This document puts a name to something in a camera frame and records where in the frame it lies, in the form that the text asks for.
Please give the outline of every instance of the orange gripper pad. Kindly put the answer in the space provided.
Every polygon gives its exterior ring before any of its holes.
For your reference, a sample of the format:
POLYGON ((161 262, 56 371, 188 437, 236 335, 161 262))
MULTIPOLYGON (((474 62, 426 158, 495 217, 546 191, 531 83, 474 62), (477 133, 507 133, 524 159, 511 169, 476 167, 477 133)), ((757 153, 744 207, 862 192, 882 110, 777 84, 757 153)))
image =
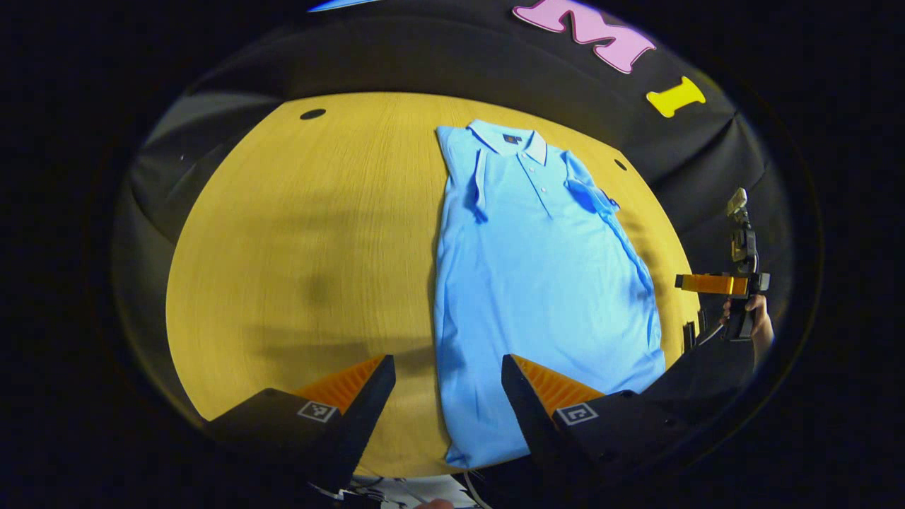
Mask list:
POLYGON ((583 383, 576 382, 566 375, 545 368, 536 362, 518 355, 512 355, 512 359, 531 383, 531 387, 534 388, 535 394, 538 395, 547 415, 551 418, 557 408, 570 407, 604 396, 603 392, 591 389, 583 383))
POLYGON ((339 413, 345 414, 349 405, 358 396, 361 388, 365 387, 367 379, 384 359, 386 355, 375 357, 371 360, 360 362, 351 368, 328 375, 310 385, 295 391, 297 396, 326 403, 339 408, 339 413))

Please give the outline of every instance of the yellow table surface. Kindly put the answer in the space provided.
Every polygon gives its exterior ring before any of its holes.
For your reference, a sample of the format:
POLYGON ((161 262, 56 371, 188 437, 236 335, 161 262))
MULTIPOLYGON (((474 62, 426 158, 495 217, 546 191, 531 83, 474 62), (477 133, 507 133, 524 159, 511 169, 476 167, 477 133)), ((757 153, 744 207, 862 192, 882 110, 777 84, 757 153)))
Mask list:
POLYGON ((351 93, 282 104, 235 147, 199 196, 176 246, 167 334, 202 417, 261 389, 293 391, 395 355, 396 384, 357 474, 459 471, 443 457, 433 349, 434 253, 446 167, 434 133, 481 119, 537 130, 571 149, 622 210, 656 289, 662 349, 681 355, 696 293, 669 219, 614 148, 523 112, 411 93, 351 93), (327 112, 301 120, 309 110, 327 112), (627 171, 619 168, 618 159, 627 171))

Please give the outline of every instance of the light blue polo shirt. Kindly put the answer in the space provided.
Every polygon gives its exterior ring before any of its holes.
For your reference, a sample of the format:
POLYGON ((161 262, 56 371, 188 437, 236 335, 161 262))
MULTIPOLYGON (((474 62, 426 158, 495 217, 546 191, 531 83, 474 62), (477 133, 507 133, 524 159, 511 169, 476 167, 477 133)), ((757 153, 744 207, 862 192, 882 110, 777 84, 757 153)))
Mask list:
POLYGON ((653 281, 616 202, 533 130, 475 120, 437 137, 449 178, 433 309, 446 462, 529 453, 500 382, 508 353, 605 394, 664 371, 653 281))

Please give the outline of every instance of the wire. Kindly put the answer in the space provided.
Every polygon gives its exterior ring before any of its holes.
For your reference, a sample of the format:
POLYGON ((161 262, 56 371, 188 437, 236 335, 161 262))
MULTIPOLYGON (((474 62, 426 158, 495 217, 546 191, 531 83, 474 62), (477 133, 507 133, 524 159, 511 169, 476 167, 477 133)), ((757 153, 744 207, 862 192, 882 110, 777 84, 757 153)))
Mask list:
POLYGON ((472 480, 468 477, 468 471, 465 472, 465 484, 468 485, 468 491, 472 492, 472 496, 474 497, 474 501, 478 503, 483 509, 493 509, 486 502, 481 500, 481 496, 478 495, 478 492, 474 491, 474 486, 472 485, 472 480))
POLYGON ((700 346, 700 345, 706 343, 707 341, 710 340, 710 338, 712 338, 713 336, 716 336, 716 335, 717 335, 717 332, 722 331, 722 329, 723 329, 723 324, 721 323, 721 324, 719 325, 719 327, 717 327, 716 329, 713 330, 713 332, 710 333, 710 336, 707 336, 707 337, 704 338, 703 340, 699 341, 698 344, 695 345, 695 346, 700 346))

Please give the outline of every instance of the pink letter m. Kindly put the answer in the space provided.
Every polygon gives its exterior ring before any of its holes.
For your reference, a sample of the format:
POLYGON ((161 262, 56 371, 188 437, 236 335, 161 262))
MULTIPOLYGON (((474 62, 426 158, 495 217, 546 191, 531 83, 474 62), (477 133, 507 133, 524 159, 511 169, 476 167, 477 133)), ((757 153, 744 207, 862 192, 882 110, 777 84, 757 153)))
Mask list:
POLYGON ((632 72, 632 64, 641 53, 656 47, 636 31, 624 26, 606 24, 595 9, 573 0, 540 0, 531 7, 516 7, 512 13, 519 19, 550 32, 565 32, 562 24, 566 14, 572 14, 572 38, 576 43, 587 44, 611 40, 608 45, 594 46, 594 53, 619 72, 632 72))

